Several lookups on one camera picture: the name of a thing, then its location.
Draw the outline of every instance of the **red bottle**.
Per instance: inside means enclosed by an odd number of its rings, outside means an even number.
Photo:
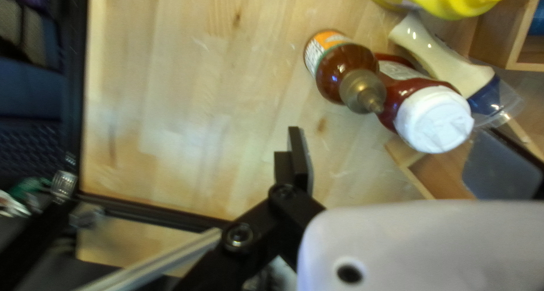
[[[380,122],[412,148],[443,153],[470,135],[474,120],[466,100],[448,82],[417,72],[399,56],[375,54],[387,97]]]

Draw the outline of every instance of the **blue plastic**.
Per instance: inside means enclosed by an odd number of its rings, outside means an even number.
[[[533,22],[529,28],[529,35],[544,35],[544,0],[540,0],[536,7]]]
[[[487,85],[467,99],[473,114],[492,116],[503,108],[500,104],[499,83],[500,77],[495,74]]]

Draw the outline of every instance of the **bottle label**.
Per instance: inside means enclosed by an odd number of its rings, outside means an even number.
[[[394,80],[405,81],[414,78],[429,79],[429,77],[424,74],[398,62],[379,61],[378,64],[380,65],[380,72]]]
[[[309,41],[304,50],[304,63],[313,77],[316,77],[317,67],[326,53],[333,48],[352,43],[353,41],[345,35],[336,31],[319,32]]]

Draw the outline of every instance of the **white plastic part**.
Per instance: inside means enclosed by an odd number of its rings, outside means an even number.
[[[472,131],[467,101],[445,86],[416,91],[401,104],[393,121],[399,135],[423,153],[444,153],[458,147]]]
[[[323,211],[306,228],[299,291],[541,291],[544,204],[417,201]],[[338,268],[362,274],[347,283]]]
[[[495,74],[493,68],[470,63],[432,36],[414,12],[391,30],[389,38],[410,51],[433,78],[455,86],[465,99],[484,87]]]

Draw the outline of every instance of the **screw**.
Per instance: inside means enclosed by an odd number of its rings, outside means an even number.
[[[359,269],[351,264],[345,264],[338,268],[336,271],[338,278],[345,283],[356,284],[363,280],[363,274]]]
[[[295,196],[295,188],[291,184],[283,184],[275,190],[275,194],[281,199],[290,199]]]
[[[240,223],[231,227],[225,237],[225,246],[230,251],[237,251],[253,240],[253,230],[249,224]]]

